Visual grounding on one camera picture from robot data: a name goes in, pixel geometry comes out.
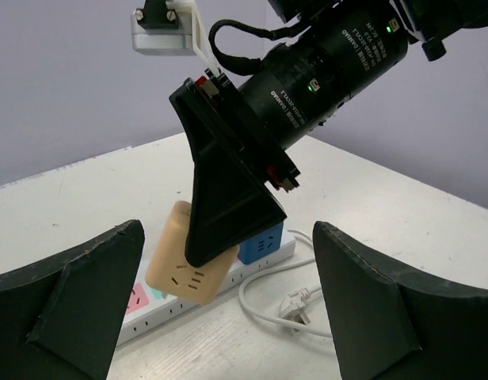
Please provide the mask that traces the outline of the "blue cube socket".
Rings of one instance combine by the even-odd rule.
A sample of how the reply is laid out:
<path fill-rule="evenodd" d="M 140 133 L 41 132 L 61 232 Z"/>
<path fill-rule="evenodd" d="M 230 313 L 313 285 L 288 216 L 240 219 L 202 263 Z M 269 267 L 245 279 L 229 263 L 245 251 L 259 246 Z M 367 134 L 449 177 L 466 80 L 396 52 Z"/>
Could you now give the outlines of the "blue cube socket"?
<path fill-rule="evenodd" d="M 243 264 L 252 264 L 280 248 L 284 224 L 271 227 L 239 245 L 238 259 Z"/>

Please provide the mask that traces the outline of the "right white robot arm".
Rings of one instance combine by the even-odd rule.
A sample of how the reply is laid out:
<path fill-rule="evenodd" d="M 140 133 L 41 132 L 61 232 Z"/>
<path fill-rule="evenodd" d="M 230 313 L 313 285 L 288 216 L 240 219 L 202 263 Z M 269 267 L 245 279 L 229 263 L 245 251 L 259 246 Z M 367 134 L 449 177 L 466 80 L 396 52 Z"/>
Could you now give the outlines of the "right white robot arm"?
<path fill-rule="evenodd" d="M 185 258 L 201 267 L 285 220 L 273 189 L 298 187 L 287 149 L 323 125 L 420 42 L 429 61 L 460 29 L 488 26 L 488 1 L 275 1 L 284 27 L 221 20 L 271 40 L 261 59 L 213 49 L 223 72 L 170 95 L 194 163 Z"/>

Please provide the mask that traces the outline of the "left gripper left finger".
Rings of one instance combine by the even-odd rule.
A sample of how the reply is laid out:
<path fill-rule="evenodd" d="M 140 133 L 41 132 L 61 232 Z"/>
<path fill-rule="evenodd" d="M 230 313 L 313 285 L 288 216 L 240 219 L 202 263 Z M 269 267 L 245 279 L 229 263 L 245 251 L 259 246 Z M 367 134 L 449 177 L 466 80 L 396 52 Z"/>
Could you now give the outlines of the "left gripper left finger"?
<path fill-rule="evenodd" d="M 0 379 L 105 379 L 142 258 L 139 220 L 0 275 Z"/>

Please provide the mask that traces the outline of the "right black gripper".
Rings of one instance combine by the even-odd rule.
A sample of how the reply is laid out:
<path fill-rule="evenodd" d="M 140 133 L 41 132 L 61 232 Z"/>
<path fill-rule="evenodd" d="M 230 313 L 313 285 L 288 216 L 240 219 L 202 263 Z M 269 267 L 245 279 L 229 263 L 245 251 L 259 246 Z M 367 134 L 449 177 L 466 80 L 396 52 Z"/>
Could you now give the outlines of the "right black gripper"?
<path fill-rule="evenodd" d="M 193 157 L 185 257 L 199 268 L 283 222 L 286 213 L 264 182 L 290 192 L 300 171 L 226 74 L 187 78 L 169 101 Z"/>

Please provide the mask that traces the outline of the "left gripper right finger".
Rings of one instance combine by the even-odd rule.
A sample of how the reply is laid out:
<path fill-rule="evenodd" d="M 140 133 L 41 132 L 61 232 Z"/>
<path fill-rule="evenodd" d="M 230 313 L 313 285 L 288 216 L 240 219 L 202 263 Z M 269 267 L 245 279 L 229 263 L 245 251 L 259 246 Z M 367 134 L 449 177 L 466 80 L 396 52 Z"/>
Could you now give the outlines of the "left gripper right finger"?
<path fill-rule="evenodd" d="M 488 290 L 429 274 L 328 222 L 312 233 L 343 379 L 488 379 Z"/>

